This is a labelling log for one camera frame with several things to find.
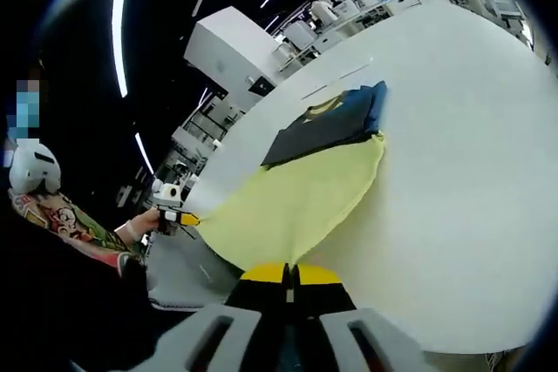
black ceiling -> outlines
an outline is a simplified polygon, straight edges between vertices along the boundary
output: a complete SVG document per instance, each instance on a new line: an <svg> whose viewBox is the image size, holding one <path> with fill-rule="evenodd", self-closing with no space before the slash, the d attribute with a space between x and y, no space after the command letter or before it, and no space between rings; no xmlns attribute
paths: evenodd
<svg viewBox="0 0 558 372"><path fill-rule="evenodd" d="M139 132L156 167L171 134L194 109L207 80L182 58L197 0L125 0L123 45L128 96L122 98L112 57L112 0L78 0L35 37L49 91L43 96L40 135L63 169L63 189L101 219L112 212L116 193L144 166L134 140ZM289 14L301 0L204 0L196 19L233 5L264 26ZM25 23L33 24L50 0L26 0Z"/></svg>

hand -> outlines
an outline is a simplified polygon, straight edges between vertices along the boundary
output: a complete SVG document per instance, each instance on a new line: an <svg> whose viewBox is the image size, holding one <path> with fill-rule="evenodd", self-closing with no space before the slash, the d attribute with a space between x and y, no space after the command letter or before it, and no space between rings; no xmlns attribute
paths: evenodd
<svg viewBox="0 0 558 372"><path fill-rule="evenodd" d="M143 235L159 226L159 210L155 208L148 209L140 215L136 215L130 220L135 232Z"/></svg>

yellow cloth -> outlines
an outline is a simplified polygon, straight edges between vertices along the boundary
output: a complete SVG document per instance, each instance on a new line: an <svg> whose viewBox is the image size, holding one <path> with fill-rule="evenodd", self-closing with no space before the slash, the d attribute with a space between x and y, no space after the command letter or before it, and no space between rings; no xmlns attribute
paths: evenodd
<svg viewBox="0 0 558 372"><path fill-rule="evenodd" d="M383 154L379 135L270 170L262 167L198 230L216 253L241 269L294 264L362 199Z"/></svg>

